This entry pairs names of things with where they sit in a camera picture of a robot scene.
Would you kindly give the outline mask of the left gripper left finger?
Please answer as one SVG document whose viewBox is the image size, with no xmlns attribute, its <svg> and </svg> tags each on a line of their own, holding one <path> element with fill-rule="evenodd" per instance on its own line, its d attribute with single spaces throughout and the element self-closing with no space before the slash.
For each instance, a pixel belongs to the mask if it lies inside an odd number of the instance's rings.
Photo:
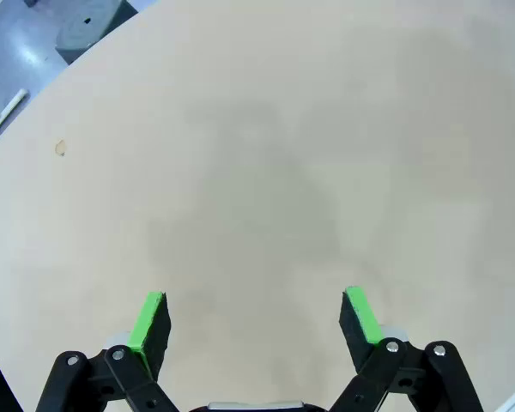
<svg viewBox="0 0 515 412">
<path fill-rule="evenodd" d="M 170 331 L 166 295 L 149 293 L 126 344 L 90 359 L 78 351 L 56 358 L 36 409 L 103 411 L 124 400 L 133 411 L 176 411 L 158 384 Z"/>
</svg>

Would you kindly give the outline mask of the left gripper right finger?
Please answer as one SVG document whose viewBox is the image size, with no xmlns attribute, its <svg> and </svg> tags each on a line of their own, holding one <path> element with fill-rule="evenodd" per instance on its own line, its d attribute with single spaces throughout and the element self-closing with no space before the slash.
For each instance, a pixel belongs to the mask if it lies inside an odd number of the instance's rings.
<svg viewBox="0 0 515 412">
<path fill-rule="evenodd" d="M 339 324 L 356 375 L 332 411 L 378 411 L 391 393 L 404 394 L 416 411 L 482 411 L 457 348 L 448 341 L 424 349 L 387 336 L 360 287 L 342 293 Z"/>
</svg>

